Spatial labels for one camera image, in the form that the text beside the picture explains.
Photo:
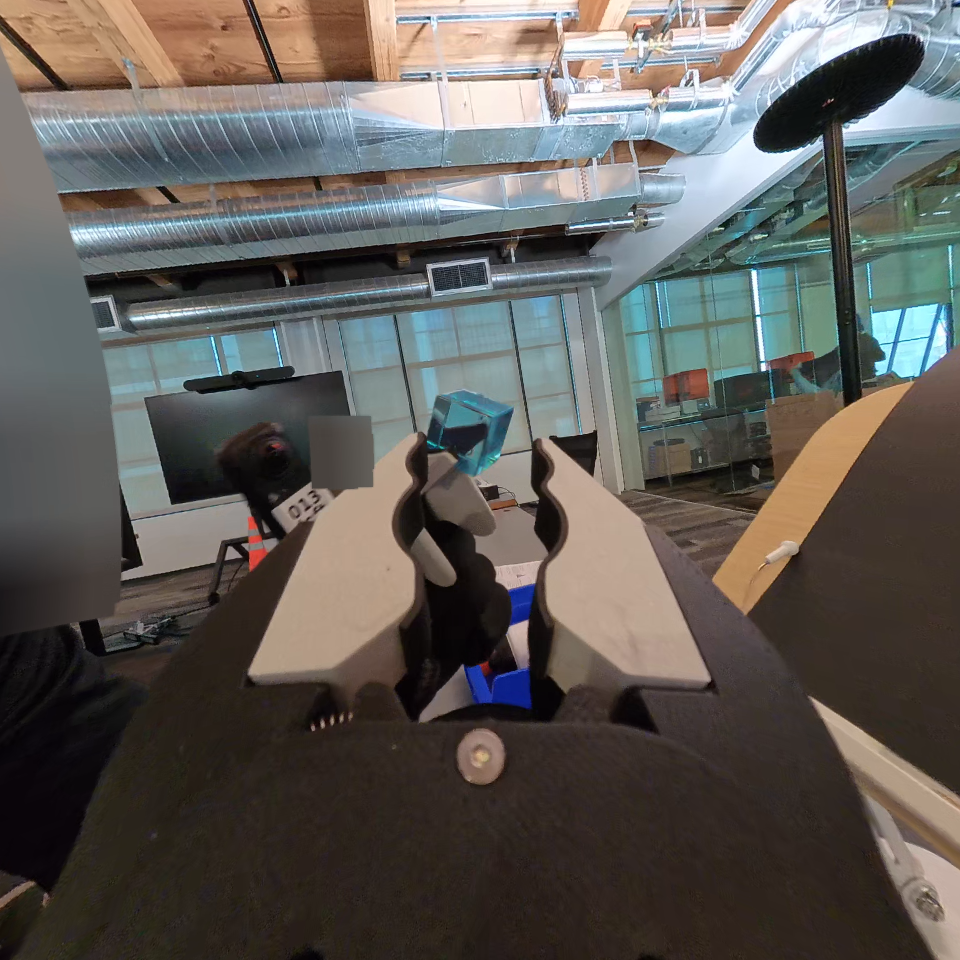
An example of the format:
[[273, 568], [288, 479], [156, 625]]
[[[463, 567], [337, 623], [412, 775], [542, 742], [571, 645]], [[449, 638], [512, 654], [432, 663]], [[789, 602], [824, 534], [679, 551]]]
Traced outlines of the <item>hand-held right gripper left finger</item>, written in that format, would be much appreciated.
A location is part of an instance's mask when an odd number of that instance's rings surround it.
[[248, 667], [255, 685], [393, 688], [428, 659], [426, 579], [411, 555], [426, 456], [424, 434], [409, 435], [375, 465], [372, 486], [318, 514]]

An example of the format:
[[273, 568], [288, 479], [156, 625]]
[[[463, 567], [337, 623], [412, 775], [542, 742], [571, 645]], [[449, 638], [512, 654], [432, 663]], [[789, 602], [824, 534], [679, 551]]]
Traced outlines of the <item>clear teal cube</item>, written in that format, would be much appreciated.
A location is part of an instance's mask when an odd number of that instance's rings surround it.
[[471, 390], [439, 393], [427, 426], [427, 449], [451, 454], [461, 473], [476, 478], [498, 461], [513, 414], [513, 405]]

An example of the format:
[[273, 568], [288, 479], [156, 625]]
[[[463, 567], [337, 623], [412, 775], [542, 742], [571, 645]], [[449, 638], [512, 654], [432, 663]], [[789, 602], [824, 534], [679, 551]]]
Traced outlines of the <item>blue storage bin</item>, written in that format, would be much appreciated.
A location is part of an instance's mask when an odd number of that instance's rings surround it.
[[502, 705], [531, 709], [530, 654], [527, 630], [535, 587], [533, 583], [509, 590], [510, 626], [490, 658], [463, 669], [475, 705]]

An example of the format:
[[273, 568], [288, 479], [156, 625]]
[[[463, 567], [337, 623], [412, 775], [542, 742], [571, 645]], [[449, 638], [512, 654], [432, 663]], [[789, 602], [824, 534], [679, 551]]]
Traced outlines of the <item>person's left hand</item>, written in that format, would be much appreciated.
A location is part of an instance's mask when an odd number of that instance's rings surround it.
[[462, 666], [486, 662], [510, 626], [512, 606], [492, 562], [476, 549], [475, 537], [449, 521], [427, 518], [426, 531], [455, 572], [450, 586], [426, 580], [431, 657], [445, 683]]

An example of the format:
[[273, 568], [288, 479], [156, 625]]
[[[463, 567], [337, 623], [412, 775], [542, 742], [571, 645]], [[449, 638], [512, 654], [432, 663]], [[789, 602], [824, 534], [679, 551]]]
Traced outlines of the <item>black video bar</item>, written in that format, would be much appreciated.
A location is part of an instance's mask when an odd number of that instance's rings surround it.
[[250, 371], [234, 370], [227, 374], [185, 380], [182, 389], [200, 395], [234, 390], [252, 391], [290, 380], [295, 375], [293, 366], [275, 366]]

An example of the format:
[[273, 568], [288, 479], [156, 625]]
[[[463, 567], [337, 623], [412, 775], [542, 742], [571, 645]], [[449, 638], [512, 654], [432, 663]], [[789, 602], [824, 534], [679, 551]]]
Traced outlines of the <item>black office chair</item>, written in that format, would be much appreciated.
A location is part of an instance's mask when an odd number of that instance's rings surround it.
[[549, 436], [549, 440], [588, 475], [594, 477], [598, 458], [598, 433], [596, 430], [572, 436]]

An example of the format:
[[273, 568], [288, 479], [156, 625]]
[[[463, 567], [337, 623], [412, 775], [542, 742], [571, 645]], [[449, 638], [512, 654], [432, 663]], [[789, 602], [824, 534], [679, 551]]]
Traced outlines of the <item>orange-hood 3D printer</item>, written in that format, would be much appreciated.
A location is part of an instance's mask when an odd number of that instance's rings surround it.
[[814, 353], [796, 352], [766, 361], [773, 396], [785, 397], [798, 393], [817, 392]]
[[710, 372], [705, 367], [667, 374], [661, 381], [662, 405], [674, 407], [693, 403], [694, 409], [698, 405], [709, 406], [711, 390]]

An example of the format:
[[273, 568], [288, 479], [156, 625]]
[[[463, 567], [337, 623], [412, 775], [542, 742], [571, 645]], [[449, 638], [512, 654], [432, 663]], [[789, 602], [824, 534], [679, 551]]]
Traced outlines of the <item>black board with wooden edge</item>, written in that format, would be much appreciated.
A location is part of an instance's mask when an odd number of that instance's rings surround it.
[[822, 425], [714, 576], [809, 696], [956, 794], [958, 431], [955, 347]]

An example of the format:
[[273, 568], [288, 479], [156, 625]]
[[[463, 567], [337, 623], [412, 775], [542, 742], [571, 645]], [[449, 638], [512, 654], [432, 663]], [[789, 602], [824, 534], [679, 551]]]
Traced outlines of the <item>cardboard box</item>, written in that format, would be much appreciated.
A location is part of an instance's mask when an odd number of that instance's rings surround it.
[[766, 404], [775, 482], [784, 478], [811, 437], [843, 406], [843, 395], [831, 390], [783, 396]]

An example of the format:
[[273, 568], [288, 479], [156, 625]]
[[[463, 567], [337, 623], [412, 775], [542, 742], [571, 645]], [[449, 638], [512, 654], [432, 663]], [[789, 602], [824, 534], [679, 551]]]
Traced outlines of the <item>thin metal strut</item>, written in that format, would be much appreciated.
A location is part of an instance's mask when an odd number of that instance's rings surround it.
[[914, 918], [941, 924], [946, 911], [939, 894], [906, 844], [892, 815], [869, 796], [864, 796], [863, 802], [874, 840], [904, 905]]

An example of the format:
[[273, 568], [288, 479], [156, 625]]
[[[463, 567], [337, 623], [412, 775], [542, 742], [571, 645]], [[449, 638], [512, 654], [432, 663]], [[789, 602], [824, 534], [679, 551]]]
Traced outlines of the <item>silver insulated pipe run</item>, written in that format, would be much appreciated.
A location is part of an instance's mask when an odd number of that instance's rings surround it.
[[750, 2], [724, 27], [672, 29], [636, 42], [615, 31], [602, 54], [612, 65], [627, 66], [634, 48], [640, 57], [665, 54], [686, 68], [679, 85], [658, 92], [622, 89], [618, 76], [571, 78], [569, 63], [584, 42], [567, 34], [545, 82], [552, 120], [607, 126], [612, 142], [652, 141], [685, 155], [724, 152], [816, 69], [868, 42], [901, 34], [917, 38], [924, 50], [909, 86], [933, 98], [958, 99], [958, 2], [792, 2], [731, 75], [702, 79], [699, 66], [740, 48], [772, 5]]

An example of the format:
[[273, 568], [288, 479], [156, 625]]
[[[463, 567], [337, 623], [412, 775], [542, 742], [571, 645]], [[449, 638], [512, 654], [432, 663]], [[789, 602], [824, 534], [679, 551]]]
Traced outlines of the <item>black wall monitor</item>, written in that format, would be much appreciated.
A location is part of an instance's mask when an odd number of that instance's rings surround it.
[[308, 421], [351, 413], [340, 370], [295, 374], [256, 390], [207, 394], [184, 390], [147, 397], [145, 404], [166, 491], [174, 505], [236, 493], [215, 461], [214, 450], [242, 430], [261, 423], [280, 425], [309, 466]]

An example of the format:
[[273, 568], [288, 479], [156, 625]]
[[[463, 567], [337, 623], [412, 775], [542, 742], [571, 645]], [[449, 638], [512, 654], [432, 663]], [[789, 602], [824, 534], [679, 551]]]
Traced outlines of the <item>narrow spiral duct with grille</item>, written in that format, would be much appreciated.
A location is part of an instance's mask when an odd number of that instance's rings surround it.
[[494, 264], [486, 257], [449, 260], [429, 263], [421, 272], [393, 276], [138, 303], [128, 307], [125, 329], [138, 335], [234, 329], [316, 316], [370, 314], [381, 307], [596, 288], [611, 279], [613, 267], [605, 256], [505, 264]]

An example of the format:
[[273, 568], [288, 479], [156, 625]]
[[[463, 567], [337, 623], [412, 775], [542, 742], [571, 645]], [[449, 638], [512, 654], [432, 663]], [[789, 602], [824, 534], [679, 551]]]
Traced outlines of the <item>medium spiral ceiling duct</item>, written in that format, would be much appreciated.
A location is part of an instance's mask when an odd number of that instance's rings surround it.
[[372, 234], [402, 238], [506, 234], [592, 221], [633, 222], [684, 197], [681, 174], [612, 163], [520, 174], [422, 179], [165, 206], [67, 212], [82, 259], [238, 248]]

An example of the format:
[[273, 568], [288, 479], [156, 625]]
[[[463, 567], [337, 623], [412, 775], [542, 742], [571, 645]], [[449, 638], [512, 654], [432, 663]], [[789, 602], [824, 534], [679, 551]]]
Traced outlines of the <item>wide spiral ceiling duct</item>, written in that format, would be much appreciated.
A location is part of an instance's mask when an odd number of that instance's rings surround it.
[[61, 193], [601, 157], [648, 109], [553, 118], [541, 80], [23, 93]]

